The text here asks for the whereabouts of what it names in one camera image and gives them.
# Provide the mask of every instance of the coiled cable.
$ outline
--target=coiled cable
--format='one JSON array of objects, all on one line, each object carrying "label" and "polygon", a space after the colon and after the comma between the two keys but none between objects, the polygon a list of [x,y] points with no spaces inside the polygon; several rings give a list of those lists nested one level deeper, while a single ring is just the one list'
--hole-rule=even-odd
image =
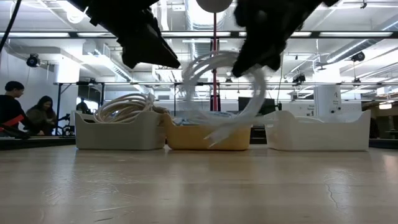
[{"label": "coiled cable", "polygon": [[193,104],[192,98],[195,92],[195,85],[199,81],[199,78],[207,71],[220,67],[232,67],[238,55],[237,52],[232,51],[210,52],[192,61],[182,72],[183,91],[186,92],[184,105],[186,110],[189,110],[189,119],[198,124],[215,127],[215,131],[207,136],[213,144],[226,139],[236,128],[241,126],[271,123],[271,121],[264,121],[263,117],[256,117],[266,97],[265,73],[259,67],[252,67],[246,72],[246,77],[253,84],[253,98],[237,116],[233,118],[213,116],[199,110]]},{"label": "coiled cable", "polygon": [[152,94],[124,95],[99,107],[94,114],[94,119],[98,123],[130,123],[144,111],[169,113],[166,108],[155,106],[154,101],[155,96]]}]

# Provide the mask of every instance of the pole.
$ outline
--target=pole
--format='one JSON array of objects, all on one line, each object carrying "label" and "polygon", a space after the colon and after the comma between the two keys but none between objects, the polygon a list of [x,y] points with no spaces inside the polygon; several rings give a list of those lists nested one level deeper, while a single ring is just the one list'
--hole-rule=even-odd
[{"label": "pole", "polygon": [[101,106],[104,105],[104,98],[105,98],[105,83],[101,83]]},{"label": "pole", "polygon": [[177,91],[177,84],[176,83],[174,83],[174,116],[175,116],[175,110],[176,110],[176,99],[175,99],[175,94],[176,94],[176,91]]},{"label": "pole", "polygon": [[58,120],[60,119],[60,108],[61,108],[61,94],[62,94],[62,83],[58,84],[58,98],[57,98],[57,125],[55,135],[58,136]]},{"label": "pole", "polygon": [[[213,21],[213,51],[217,50],[217,13],[214,13]],[[217,111],[217,68],[213,69],[213,111]]]}]

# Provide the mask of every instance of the yellow bin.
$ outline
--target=yellow bin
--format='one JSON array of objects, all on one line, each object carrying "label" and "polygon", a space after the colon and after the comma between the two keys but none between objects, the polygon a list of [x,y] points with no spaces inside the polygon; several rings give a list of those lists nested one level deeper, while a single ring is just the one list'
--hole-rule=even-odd
[{"label": "yellow bin", "polygon": [[250,145],[250,129],[240,128],[227,139],[209,147],[210,141],[204,139],[214,129],[209,126],[176,126],[170,115],[164,114],[167,144],[174,150],[225,150],[243,151]]}]

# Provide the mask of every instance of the table surface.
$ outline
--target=table surface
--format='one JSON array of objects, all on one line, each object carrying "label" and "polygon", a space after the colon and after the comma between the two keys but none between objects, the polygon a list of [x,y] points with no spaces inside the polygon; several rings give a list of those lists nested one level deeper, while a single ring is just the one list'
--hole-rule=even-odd
[{"label": "table surface", "polygon": [[0,151],[0,223],[398,221],[398,152]]}]

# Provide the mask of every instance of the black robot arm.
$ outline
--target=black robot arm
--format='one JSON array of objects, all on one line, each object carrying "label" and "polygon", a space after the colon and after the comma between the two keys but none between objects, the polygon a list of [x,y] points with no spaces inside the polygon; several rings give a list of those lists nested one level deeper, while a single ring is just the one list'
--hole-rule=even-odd
[{"label": "black robot arm", "polygon": [[138,63],[153,63],[178,68],[176,54],[162,38],[150,6],[158,0],[68,0],[86,11],[90,22],[103,26],[118,38],[123,47],[123,63],[134,68]]},{"label": "black robot arm", "polygon": [[232,73],[240,77],[254,65],[280,67],[280,54],[287,39],[322,3],[338,0],[238,0],[234,12],[237,25],[246,28],[246,40]]},{"label": "black robot arm", "polygon": [[[178,68],[176,54],[162,38],[150,6],[158,0],[68,0],[98,24],[114,34],[123,47],[123,63],[134,68],[139,62]],[[287,39],[302,27],[307,17],[322,3],[338,0],[238,0],[236,23],[245,27],[246,40],[234,64],[236,77],[254,65],[280,67],[280,54]]]}]

